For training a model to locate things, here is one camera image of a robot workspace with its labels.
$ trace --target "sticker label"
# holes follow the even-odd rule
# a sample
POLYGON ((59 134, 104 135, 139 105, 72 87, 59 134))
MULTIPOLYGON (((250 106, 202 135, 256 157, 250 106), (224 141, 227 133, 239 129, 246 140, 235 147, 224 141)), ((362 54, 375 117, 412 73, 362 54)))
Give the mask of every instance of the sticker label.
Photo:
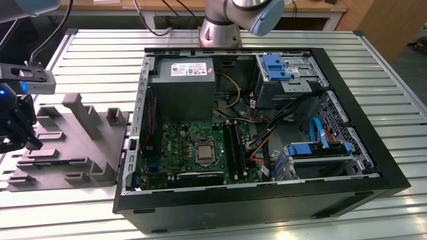
POLYGON ((248 103, 250 103, 251 109, 255 109, 256 101, 254 99, 251 99, 248 103))
POLYGON ((300 73, 296 67, 288 67, 288 68, 287 68, 287 72, 288 72, 290 74, 299 74, 299 73, 300 73))
POLYGON ((207 63, 174 63, 171 66, 171 76, 207 76, 207 63))
POLYGON ((263 165, 260 168, 262 173, 268 177, 270 175, 270 170, 267 169, 267 167, 263 165))

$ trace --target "ram slot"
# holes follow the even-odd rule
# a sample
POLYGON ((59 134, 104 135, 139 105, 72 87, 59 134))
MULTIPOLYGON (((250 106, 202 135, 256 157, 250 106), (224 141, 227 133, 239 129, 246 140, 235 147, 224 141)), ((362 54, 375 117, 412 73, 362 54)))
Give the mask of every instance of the ram slot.
POLYGON ((223 138, 224 138, 224 150, 227 156, 227 166, 228 166, 228 176, 231 179, 238 179, 238 169, 235 161, 235 148, 234 148, 234 137, 232 137, 232 127, 230 123, 223 123, 223 138))
POLYGON ((224 123, 223 134, 228 175, 231 179, 238 180, 247 175, 244 174, 246 162, 238 125, 230 122, 224 123))
POLYGON ((240 131, 239 131, 239 125, 234 123, 231 125, 232 127, 232 141, 234 141, 234 159, 236 163, 236 170, 238 170, 238 175, 239 178, 243 178, 247 173, 246 173, 246 158, 244 158, 244 152, 243 152, 243 144, 242 144, 242 138, 240 138, 240 131))

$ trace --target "cpu socket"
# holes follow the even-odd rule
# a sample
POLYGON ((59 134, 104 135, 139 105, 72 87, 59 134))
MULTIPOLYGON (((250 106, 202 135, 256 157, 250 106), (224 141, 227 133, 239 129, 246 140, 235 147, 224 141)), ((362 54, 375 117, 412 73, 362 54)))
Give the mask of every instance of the cpu socket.
POLYGON ((198 139, 195 141, 195 162, 207 167, 215 163, 215 141, 211 139, 198 139))

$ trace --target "blue led light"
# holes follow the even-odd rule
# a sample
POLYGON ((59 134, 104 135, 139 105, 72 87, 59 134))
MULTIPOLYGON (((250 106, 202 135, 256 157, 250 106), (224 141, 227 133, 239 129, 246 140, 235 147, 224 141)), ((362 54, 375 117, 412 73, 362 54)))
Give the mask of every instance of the blue led light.
POLYGON ((21 82, 21 86, 20 86, 21 92, 25 94, 28 91, 28 84, 25 81, 21 82))

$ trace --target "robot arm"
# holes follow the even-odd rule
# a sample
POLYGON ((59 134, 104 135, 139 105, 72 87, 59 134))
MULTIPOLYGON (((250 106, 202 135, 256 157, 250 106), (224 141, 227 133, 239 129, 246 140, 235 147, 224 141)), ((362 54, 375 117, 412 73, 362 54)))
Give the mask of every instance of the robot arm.
POLYGON ((238 47, 239 26, 251 34, 264 36, 276 26, 284 7, 284 0, 207 0, 200 45, 238 47))
POLYGON ((0 23, 36 17, 59 6, 60 0, 0 0, 0 23))

